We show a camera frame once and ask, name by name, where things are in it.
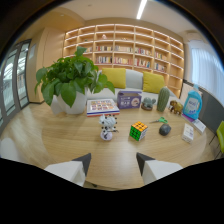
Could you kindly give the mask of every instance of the curtain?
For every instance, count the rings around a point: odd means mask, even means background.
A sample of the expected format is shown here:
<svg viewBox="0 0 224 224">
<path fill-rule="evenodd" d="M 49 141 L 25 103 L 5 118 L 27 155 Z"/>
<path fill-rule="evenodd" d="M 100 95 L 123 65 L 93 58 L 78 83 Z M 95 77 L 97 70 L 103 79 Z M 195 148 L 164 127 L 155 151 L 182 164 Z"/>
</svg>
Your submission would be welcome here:
<svg viewBox="0 0 224 224">
<path fill-rule="evenodd" d="M 224 69 L 207 49 L 191 47 L 191 80 L 212 93 L 224 106 Z"/>
</svg>

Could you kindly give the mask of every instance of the potted plant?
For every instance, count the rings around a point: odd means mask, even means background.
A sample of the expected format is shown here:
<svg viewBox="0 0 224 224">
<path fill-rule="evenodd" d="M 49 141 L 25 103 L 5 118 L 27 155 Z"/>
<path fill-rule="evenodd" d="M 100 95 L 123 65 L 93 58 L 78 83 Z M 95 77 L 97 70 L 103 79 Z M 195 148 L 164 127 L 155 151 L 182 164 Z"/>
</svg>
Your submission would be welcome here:
<svg viewBox="0 0 224 224">
<path fill-rule="evenodd" d="M 45 102 L 50 106 L 53 96 L 56 95 L 58 103 L 67 113 L 82 113 L 86 105 L 86 94 L 99 93 L 106 86 L 115 94 L 115 89 L 107 76 L 98 73 L 98 66 L 93 61 L 83 56 L 86 48 L 77 47 L 74 57 L 59 58 L 49 67 L 43 67 L 36 73 L 37 87 L 41 86 L 41 92 Z"/>
</svg>

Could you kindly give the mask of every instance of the white toy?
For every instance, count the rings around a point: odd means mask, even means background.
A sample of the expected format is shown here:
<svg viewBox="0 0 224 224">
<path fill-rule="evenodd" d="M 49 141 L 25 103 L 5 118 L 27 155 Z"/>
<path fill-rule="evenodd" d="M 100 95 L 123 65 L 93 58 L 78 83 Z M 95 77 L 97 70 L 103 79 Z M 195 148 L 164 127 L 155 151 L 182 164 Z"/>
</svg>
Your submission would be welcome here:
<svg viewBox="0 0 224 224">
<path fill-rule="evenodd" d="M 118 132 L 114 126 L 117 124 L 116 119 L 115 115 L 111 116 L 111 114 L 109 114 L 109 116 L 105 116 L 104 114 L 100 116 L 99 123 L 103 126 L 100 137 L 103 140 L 111 140 L 112 132 Z"/>
</svg>

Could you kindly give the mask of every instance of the blue bottle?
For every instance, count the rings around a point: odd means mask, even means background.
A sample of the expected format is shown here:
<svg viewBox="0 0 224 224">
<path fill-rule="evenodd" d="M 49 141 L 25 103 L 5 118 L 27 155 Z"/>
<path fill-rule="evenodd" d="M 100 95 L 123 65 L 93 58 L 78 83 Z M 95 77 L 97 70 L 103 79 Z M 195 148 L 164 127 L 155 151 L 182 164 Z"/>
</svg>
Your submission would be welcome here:
<svg viewBox="0 0 224 224">
<path fill-rule="evenodd" d="M 193 90 L 188 92 L 188 97 L 185 101 L 183 114 L 192 119 L 198 119 L 202 107 L 202 99 L 198 93 L 198 86 L 194 85 Z"/>
</svg>

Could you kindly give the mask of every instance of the cushion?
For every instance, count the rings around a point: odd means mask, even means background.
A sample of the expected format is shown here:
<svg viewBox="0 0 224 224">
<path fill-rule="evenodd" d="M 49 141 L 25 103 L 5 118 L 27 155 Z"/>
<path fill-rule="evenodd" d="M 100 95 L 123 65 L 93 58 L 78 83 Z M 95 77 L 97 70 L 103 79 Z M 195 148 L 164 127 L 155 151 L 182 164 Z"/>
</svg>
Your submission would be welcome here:
<svg viewBox="0 0 224 224">
<path fill-rule="evenodd" d="M 102 74 L 107 76 L 107 80 L 112 82 L 115 88 L 126 88 L 125 68 L 102 68 Z"/>
<path fill-rule="evenodd" d="M 143 74 L 141 72 L 126 69 L 126 88 L 143 89 Z"/>
<path fill-rule="evenodd" d="M 164 86 L 165 81 L 162 75 L 143 72 L 143 92 L 159 93 Z"/>
</svg>

